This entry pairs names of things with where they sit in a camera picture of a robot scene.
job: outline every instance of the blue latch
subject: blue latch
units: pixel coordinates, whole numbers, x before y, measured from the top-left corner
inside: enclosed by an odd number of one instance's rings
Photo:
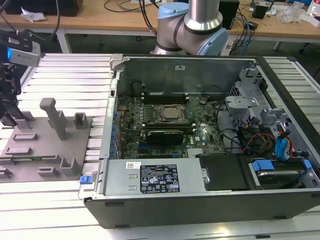
[[[80,184],[92,184],[93,176],[83,175],[80,177]]]
[[[304,163],[304,166],[305,166],[306,169],[311,169],[312,168],[311,163],[310,163],[309,160],[305,159],[305,160],[303,160],[303,163]]]
[[[255,172],[257,171],[271,171],[275,170],[274,165],[271,160],[256,160],[252,163],[253,169]]]
[[[275,155],[282,159],[282,161],[286,161],[285,152],[287,149],[288,140],[285,138],[278,138],[275,142]]]

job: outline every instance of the white plastic bag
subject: white plastic bag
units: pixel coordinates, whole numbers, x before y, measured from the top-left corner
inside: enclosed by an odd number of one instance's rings
[[[27,11],[27,10],[24,10],[22,7],[21,7],[21,17],[23,17],[25,20],[33,23],[34,21],[42,21],[42,20],[46,20],[46,17],[45,15],[42,13],[42,12],[30,12],[30,11]]]
[[[309,9],[310,17],[320,16],[320,0],[313,0]]]
[[[292,22],[301,22],[300,15],[305,11],[301,9],[301,5],[299,2],[295,1],[291,6],[288,7],[287,10],[278,11],[276,13],[276,17],[280,21],[280,23],[292,23]]]

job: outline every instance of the aluminum rail table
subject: aluminum rail table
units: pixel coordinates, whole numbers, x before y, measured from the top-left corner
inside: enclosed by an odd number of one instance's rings
[[[320,131],[319,85],[297,62],[286,57],[265,59]],[[40,100],[54,97],[56,108],[63,110],[66,117],[75,112],[93,117],[83,173],[98,168],[111,82],[109,60],[109,54],[47,54],[38,68],[29,67],[21,78],[22,94],[18,96],[21,110],[45,116],[39,109]],[[280,107],[276,95],[269,93]],[[8,127],[0,130],[0,150],[11,132]],[[87,185],[86,194],[93,188],[94,185]],[[270,236],[282,240],[316,240],[320,237],[320,207],[286,220],[103,229],[79,199],[79,189],[79,181],[0,184],[1,239],[190,240]]]

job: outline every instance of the workbench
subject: workbench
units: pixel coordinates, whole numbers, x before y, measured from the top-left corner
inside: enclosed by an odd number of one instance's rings
[[[95,34],[95,35],[127,35],[127,36],[153,36],[147,29],[141,12],[112,12],[104,8],[106,0],[83,0],[83,6],[77,17],[61,17],[60,28],[57,31],[62,52],[71,53],[71,48],[67,34]],[[107,7],[114,10],[120,10],[117,2],[122,0],[111,0]],[[248,4],[250,0],[240,0],[240,9]],[[126,8],[138,8],[137,3],[125,3]],[[151,24],[157,28],[158,10],[150,5],[146,7],[148,18]],[[251,12],[243,9],[247,19],[251,17]],[[19,15],[3,16],[17,29],[23,30],[29,28],[38,33],[52,33],[56,24],[56,16],[46,16],[47,20],[37,21],[34,23],[26,21]],[[314,27],[311,23],[302,21],[301,23],[285,23],[278,22],[276,16],[265,16],[264,19],[250,18],[258,25],[254,33],[253,40],[272,41],[272,42],[300,42],[300,43],[320,43],[320,28]],[[236,20],[231,30],[229,30],[228,43],[239,38],[243,32],[243,25]],[[10,30],[5,21],[0,18],[0,28]]]
[[[265,57],[265,60],[320,132],[320,86],[295,61],[286,57]],[[18,96],[18,106],[22,111],[30,111],[35,117],[44,117],[46,113],[39,109],[40,100],[53,97],[57,110],[63,110],[66,117],[76,112],[93,117],[83,173],[94,172],[99,165],[112,77],[109,74],[109,61],[109,54],[47,54],[38,68],[29,67],[21,78],[22,94]],[[281,107],[276,93],[272,89],[268,92],[276,106]],[[12,131],[10,127],[0,130],[0,151]],[[89,184],[83,190],[90,195],[94,187],[94,184]],[[83,198],[81,193],[78,180],[0,184],[1,239],[98,237],[104,240],[186,240],[223,237],[256,239],[268,236],[282,240],[319,239],[320,206],[285,220],[103,229],[85,208],[83,200],[79,199]]]

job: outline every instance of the warning label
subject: warning label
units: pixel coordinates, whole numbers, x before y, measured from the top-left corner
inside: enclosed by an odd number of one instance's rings
[[[141,165],[140,191],[143,194],[180,192],[177,165]]]

